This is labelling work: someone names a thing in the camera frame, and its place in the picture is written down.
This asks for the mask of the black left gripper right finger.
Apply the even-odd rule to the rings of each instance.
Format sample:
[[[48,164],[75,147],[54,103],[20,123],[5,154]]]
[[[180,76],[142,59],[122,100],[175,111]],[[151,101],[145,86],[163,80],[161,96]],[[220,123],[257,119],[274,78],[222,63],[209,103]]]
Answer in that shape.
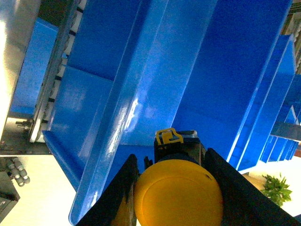
[[[209,148],[205,169],[217,181],[223,197],[222,226],[297,226],[299,221],[269,200],[242,174]]]

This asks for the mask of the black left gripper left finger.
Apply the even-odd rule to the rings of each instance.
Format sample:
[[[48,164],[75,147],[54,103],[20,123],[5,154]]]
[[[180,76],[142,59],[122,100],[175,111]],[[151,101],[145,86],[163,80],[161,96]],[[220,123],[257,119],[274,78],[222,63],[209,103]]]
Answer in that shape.
[[[134,188],[139,176],[137,157],[129,155],[116,176],[78,226],[135,226]]]

